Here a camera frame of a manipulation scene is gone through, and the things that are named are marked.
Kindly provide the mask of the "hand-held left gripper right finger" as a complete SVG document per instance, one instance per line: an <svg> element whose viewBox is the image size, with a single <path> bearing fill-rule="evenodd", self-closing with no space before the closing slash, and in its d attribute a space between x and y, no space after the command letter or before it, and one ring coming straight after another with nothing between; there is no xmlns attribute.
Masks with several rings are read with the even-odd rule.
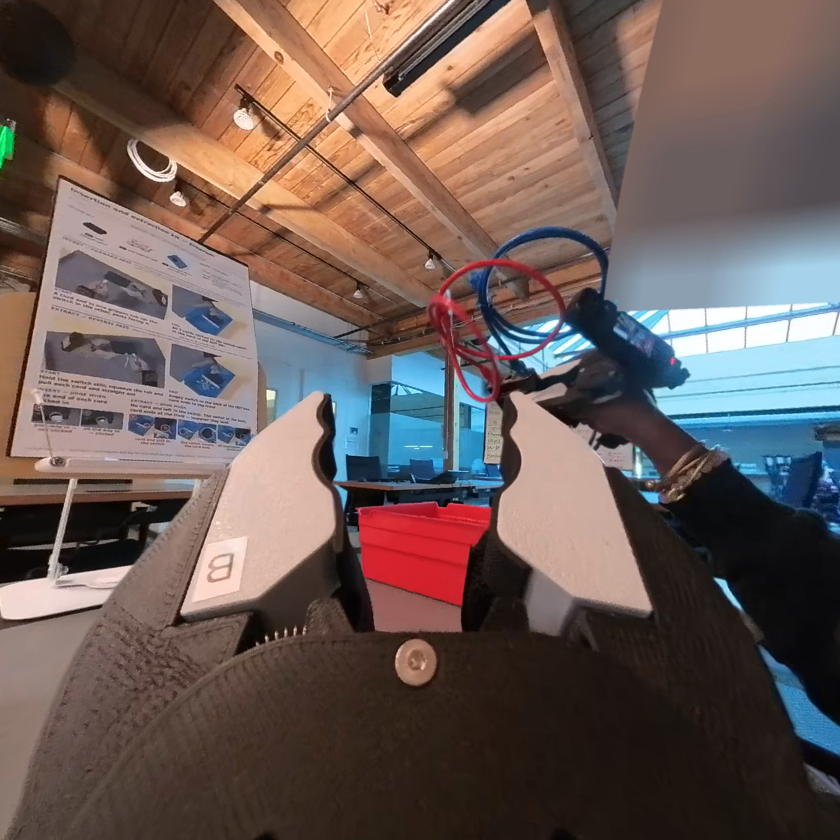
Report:
<svg viewBox="0 0 840 840"><path fill-rule="evenodd" d="M505 406L511 456L496 535L528 579L529 628L562 635L582 608L649 618L653 604L599 456L559 418L515 393Z"/></svg>

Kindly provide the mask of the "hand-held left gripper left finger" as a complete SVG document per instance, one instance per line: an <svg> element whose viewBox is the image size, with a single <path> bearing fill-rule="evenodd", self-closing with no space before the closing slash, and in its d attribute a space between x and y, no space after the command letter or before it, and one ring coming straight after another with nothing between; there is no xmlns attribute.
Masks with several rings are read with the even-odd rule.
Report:
<svg viewBox="0 0 840 840"><path fill-rule="evenodd" d="M231 463L181 607L186 622L304 622L339 588L344 535L329 394L313 392Z"/></svg>

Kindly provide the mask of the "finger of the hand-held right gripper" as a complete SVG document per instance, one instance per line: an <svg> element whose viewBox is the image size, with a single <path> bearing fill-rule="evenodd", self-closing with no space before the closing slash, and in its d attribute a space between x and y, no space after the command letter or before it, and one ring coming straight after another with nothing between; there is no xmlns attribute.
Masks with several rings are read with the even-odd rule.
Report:
<svg viewBox="0 0 840 840"><path fill-rule="evenodd" d="M552 385L535 392L534 402L553 414L583 414L592 404L592 394L576 386Z"/></svg>
<svg viewBox="0 0 840 840"><path fill-rule="evenodd" d="M496 394L492 395L490 399L491 401L504 401L513 393L521 393L534 401L535 392L547 389L552 385L579 387L577 380L580 367L580 362L573 361L555 366L543 373L532 369L513 372L501 379Z"/></svg>

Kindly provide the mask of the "red plastic bin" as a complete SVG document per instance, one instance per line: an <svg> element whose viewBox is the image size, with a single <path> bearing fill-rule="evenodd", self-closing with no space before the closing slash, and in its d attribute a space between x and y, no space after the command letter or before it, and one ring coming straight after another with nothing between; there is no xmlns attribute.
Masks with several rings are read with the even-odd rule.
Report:
<svg viewBox="0 0 840 840"><path fill-rule="evenodd" d="M358 510L364 576L461 606L469 553L490 525L490 507L435 501Z"/></svg>

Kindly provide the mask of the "person's right forearm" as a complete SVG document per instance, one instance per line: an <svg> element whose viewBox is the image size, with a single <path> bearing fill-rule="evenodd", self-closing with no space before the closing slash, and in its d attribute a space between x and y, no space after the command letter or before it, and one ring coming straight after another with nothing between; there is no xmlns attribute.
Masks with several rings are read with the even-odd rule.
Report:
<svg viewBox="0 0 840 840"><path fill-rule="evenodd" d="M763 646L839 722L839 540L824 520L768 497L727 458L661 501L708 551Z"/></svg>

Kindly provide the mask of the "person's right hand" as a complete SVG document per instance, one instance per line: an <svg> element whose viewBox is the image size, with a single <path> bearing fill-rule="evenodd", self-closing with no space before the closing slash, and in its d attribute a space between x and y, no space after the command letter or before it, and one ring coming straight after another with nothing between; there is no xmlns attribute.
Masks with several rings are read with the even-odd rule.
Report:
<svg viewBox="0 0 840 840"><path fill-rule="evenodd" d="M684 429L644 396L625 395L601 405L588 406L578 419L601 434L624 438L650 459L660 478L706 451Z"/></svg>

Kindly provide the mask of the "long wooden office desk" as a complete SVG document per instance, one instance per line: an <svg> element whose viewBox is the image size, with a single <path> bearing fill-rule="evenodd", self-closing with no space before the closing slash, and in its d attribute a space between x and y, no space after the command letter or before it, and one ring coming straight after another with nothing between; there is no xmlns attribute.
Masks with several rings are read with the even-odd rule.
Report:
<svg viewBox="0 0 840 840"><path fill-rule="evenodd" d="M420 501L446 506L451 502L487 499L502 488L503 482L500 479L466 479L452 484L342 480L334 484L346 492L346 508L350 511Z"/></svg>

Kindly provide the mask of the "printed instruction poster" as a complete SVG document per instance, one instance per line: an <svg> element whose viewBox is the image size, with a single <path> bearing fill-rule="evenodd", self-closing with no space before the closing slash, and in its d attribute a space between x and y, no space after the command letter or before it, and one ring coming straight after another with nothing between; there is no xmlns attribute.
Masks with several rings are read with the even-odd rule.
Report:
<svg viewBox="0 0 840 840"><path fill-rule="evenodd" d="M162 471L257 434L244 264L61 177L7 452Z"/></svg>

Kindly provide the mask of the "white poster stand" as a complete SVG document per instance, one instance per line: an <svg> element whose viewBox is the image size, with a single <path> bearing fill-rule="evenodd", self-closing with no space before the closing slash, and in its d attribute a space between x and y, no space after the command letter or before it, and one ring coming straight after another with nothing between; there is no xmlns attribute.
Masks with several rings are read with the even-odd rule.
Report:
<svg viewBox="0 0 840 840"><path fill-rule="evenodd" d="M223 469L227 462L219 457L210 460L159 460L149 458L79 458L50 456L35 462L35 470L50 476L68 479L68 487L59 516L56 537L47 563L45 578L8 584L2 587L2 618L25 622L36 618L57 616L97 607L108 600L111 591L130 571L128 565L106 570L69 573L60 562L70 509L82 478L117 480L151 476L174 480L191 478L194 497L202 481Z"/></svg>

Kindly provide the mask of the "wooden poster backing board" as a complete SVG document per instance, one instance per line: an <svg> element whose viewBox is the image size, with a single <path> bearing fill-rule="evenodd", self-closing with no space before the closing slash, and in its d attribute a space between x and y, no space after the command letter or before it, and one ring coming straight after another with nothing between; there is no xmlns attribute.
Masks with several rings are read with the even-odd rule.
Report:
<svg viewBox="0 0 840 840"><path fill-rule="evenodd" d="M64 480L80 478L198 478L209 476L219 465L166 463L141 465L126 460L106 460L108 471L83 470L91 462L78 461L68 469L37 471L36 458L11 457L7 454L12 441L21 386L25 376L28 345L32 333L37 294L2 288L1 295L1 477L6 480Z"/></svg>

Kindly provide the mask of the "black linear light fixture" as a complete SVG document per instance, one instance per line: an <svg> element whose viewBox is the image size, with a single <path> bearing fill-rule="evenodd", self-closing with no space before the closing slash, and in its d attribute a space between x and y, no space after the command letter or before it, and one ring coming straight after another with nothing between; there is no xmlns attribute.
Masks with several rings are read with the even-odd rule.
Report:
<svg viewBox="0 0 840 840"><path fill-rule="evenodd" d="M508 4L509 1L447 2L447 8L434 16L434 24L384 74L384 89L395 98L401 96Z"/></svg>

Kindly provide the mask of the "black round ceiling disc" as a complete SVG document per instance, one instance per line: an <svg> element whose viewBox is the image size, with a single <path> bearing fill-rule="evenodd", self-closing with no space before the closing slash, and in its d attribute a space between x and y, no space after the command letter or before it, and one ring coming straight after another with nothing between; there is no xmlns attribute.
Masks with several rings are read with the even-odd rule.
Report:
<svg viewBox="0 0 840 840"><path fill-rule="evenodd" d="M69 33L49 10L35 2L1 2L1 68L11 78L50 87L70 73L76 57Z"/></svg>

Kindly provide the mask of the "wooden support post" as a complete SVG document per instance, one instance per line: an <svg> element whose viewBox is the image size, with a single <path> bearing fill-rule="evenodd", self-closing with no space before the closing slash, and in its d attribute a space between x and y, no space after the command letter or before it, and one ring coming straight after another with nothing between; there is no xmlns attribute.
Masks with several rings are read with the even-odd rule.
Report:
<svg viewBox="0 0 840 840"><path fill-rule="evenodd" d="M459 368L452 360L444 364L444 469L453 471L459 468Z"/></svg>

